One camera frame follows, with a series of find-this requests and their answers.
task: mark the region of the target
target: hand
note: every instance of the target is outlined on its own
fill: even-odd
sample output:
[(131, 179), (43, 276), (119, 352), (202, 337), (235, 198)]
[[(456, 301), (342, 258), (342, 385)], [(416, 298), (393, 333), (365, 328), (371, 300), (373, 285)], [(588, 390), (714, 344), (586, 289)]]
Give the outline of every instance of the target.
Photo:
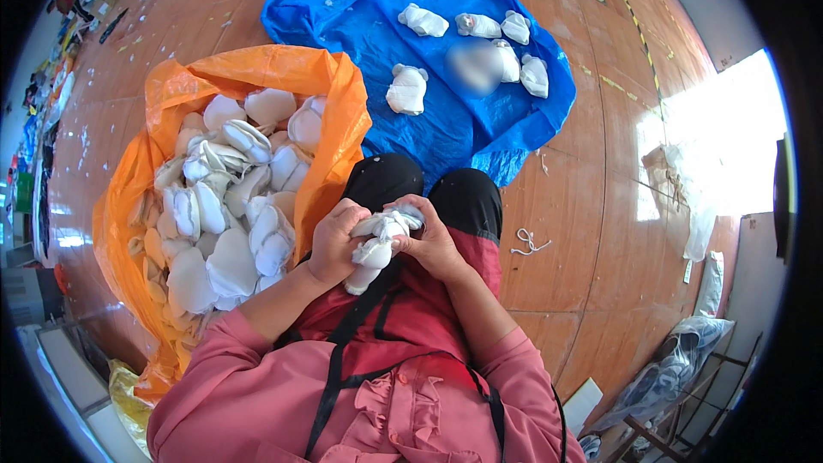
[(351, 252), (360, 238), (352, 239), (349, 233), (357, 222), (369, 216), (371, 211), (352, 199), (343, 199), (314, 228), (311, 258), (305, 264), (325, 291), (334, 288), (355, 271)]
[(458, 252), (452, 235), (437, 215), (435, 206), (428, 199), (414, 194), (400, 197), (384, 207), (394, 204), (415, 206), (426, 217), (426, 226), (419, 240), (402, 235), (394, 237), (392, 249), (415, 258), (438, 281), (448, 283), (457, 278), (461, 274), (458, 271), (468, 266), (468, 263)]

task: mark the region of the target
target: string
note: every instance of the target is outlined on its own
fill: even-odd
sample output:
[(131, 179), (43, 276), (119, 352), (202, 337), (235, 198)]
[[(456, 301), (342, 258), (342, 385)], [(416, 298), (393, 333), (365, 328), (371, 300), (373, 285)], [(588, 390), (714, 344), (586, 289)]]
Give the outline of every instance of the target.
[(521, 242), (526, 242), (526, 243), (529, 244), (529, 252), (523, 252), (520, 249), (511, 249), (511, 252), (512, 252), (512, 254), (517, 252), (518, 254), (523, 254), (524, 256), (528, 256), (532, 252), (537, 252), (537, 251), (541, 250), (542, 248), (544, 248), (545, 246), (547, 246), (549, 243), (551, 243), (551, 240), (549, 240), (548, 242), (543, 243), (542, 245), (540, 245), (540, 247), (535, 247), (534, 246), (534, 240), (533, 240), (534, 239), (534, 232), (529, 232), (524, 228), (520, 228), (520, 229), (517, 230), (517, 238)]

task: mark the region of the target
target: black pants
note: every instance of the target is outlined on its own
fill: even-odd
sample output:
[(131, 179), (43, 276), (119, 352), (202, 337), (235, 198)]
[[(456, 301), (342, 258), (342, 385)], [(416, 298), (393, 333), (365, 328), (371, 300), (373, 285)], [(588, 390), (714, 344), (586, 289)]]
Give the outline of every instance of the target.
[(74, 5), (72, 6), (72, 11), (77, 13), (81, 18), (83, 18), (87, 22), (91, 22), (95, 19), (95, 17), (91, 13), (89, 13), (84, 8), (82, 8), (82, 6), (80, 5), (79, 0), (74, 1)]
[[(423, 195), (423, 172), (406, 156), (387, 153), (355, 164), (343, 198), (373, 213), (410, 193)], [(449, 172), (435, 183), (429, 201), (447, 226), (500, 244), (503, 205), (497, 186), (484, 172), (474, 168)]]

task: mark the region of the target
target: orange plastic bag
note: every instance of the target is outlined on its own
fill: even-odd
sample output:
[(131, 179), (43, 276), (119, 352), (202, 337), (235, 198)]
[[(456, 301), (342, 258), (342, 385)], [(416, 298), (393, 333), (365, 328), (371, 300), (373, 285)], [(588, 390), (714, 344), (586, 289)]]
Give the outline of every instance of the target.
[(320, 144), (297, 192), (295, 261), (310, 248), (314, 226), (332, 209), (351, 168), (363, 159), (360, 143), (371, 127), (360, 70), (345, 53), (303, 46), (266, 45), (207, 57), (189, 66), (167, 60), (146, 81), (146, 128), (126, 148), (108, 189), (95, 205), (92, 236), (97, 263), (117, 298), (160, 342), (135, 386), (134, 395), (155, 405), (183, 374), (178, 357), (142, 277), (142, 260), (129, 256), (129, 212), (153, 189), (155, 170), (174, 154), (183, 116), (202, 111), (218, 93), (244, 99), (261, 87), (302, 95), (326, 94)]

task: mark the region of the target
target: pink blouse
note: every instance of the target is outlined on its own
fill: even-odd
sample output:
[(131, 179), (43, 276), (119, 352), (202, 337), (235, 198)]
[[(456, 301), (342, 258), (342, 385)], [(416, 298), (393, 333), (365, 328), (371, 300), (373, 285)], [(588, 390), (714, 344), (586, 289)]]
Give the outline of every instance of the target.
[[(305, 461), (333, 347), (307, 340), (270, 352), (271, 344), (233, 310), (211, 326), (183, 379), (151, 414), (151, 455), (174, 462)], [(414, 358), (342, 390), (309, 459), (499, 461), (489, 406), (474, 387), (451, 384), (452, 362)], [(558, 407), (526, 334), (512, 331), (476, 364), (505, 406), (506, 459), (558, 461)], [(583, 463), (571, 433), (567, 444), (567, 460)]]

